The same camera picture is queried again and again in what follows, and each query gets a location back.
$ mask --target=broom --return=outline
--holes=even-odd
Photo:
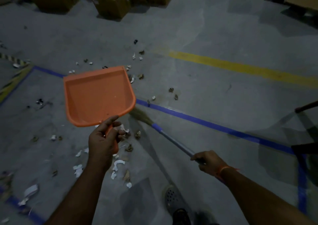
[[[177,141],[176,139],[168,135],[160,126],[154,123],[144,111],[135,107],[133,108],[131,112],[129,112],[129,114],[136,120],[140,120],[141,122],[144,122],[147,125],[153,127],[156,131],[158,131],[161,135],[163,135],[165,138],[167,138],[169,141],[175,144],[180,150],[182,150],[189,157],[193,157],[193,155],[195,154],[191,149],[186,147],[184,144],[182,144],[181,142]],[[204,159],[196,159],[196,162],[202,165],[205,164]]]

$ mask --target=dustpan handle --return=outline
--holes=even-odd
[[[110,125],[107,129],[107,131],[105,132],[106,136],[108,135],[108,133],[113,129],[113,125]],[[115,140],[114,141],[114,147],[113,147],[113,154],[117,154],[119,151],[119,148],[118,148],[118,143],[117,141]]]

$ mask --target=concrete floor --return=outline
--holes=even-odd
[[[138,99],[155,95],[154,103],[162,107],[290,146],[312,142],[306,129],[317,124],[318,110],[297,116],[293,109],[314,101],[317,89],[157,54],[157,50],[168,48],[316,77],[318,30],[281,14],[286,8],[263,0],[172,0],[167,8],[135,7],[116,22],[98,18],[93,3],[87,0],[80,0],[66,15],[12,3],[0,7],[4,17],[0,39],[8,47],[3,52],[61,74],[131,65],[130,73],[145,75],[144,80],[132,84]],[[143,49],[144,59],[132,60],[133,53]],[[84,58],[94,64],[83,63]],[[9,65],[1,62],[1,82],[12,75]],[[178,101],[168,93],[170,87],[179,95]],[[38,110],[35,101],[39,98],[53,106]],[[244,175],[297,206],[294,156],[141,108],[194,151],[215,150]],[[0,109],[0,168],[15,171],[13,188],[18,198],[30,185],[40,184],[41,191],[29,205],[48,218],[75,181],[72,167],[86,164],[86,154],[75,155],[87,147],[93,127],[77,128],[66,120],[62,79],[38,70]],[[209,208],[221,225],[247,224],[223,184],[199,171],[156,131],[128,115],[120,120],[126,128],[141,129],[142,133],[140,141],[130,138],[134,151],[125,165],[131,171],[133,187],[128,190],[121,180],[125,169],[119,170],[115,180],[107,172],[93,224],[172,223],[161,199],[162,189],[171,182],[193,210]],[[62,135],[63,141],[50,141],[52,134]],[[30,141],[33,135],[40,137],[37,143]],[[54,169],[58,176],[52,178]],[[317,197],[316,186],[309,182],[308,215],[316,222]],[[6,214],[0,209],[0,218]],[[20,224],[14,219],[26,219],[11,214],[13,224]]]

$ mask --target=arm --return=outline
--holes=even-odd
[[[90,134],[87,166],[45,224],[92,223],[105,173],[112,164],[114,141],[119,141],[125,133],[112,129],[104,137],[111,124],[113,127],[121,125],[120,122],[115,122],[116,119],[118,116],[110,117]]]
[[[195,154],[191,160],[203,158],[205,165],[199,165],[201,171],[221,178],[230,189],[249,224],[315,225],[296,207],[237,172],[214,152],[205,151]]]

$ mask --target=broom bristles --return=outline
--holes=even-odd
[[[150,126],[152,126],[152,124],[154,123],[144,111],[136,107],[133,108],[133,110],[129,112],[129,114],[136,120],[140,120],[141,122],[144,122]]]

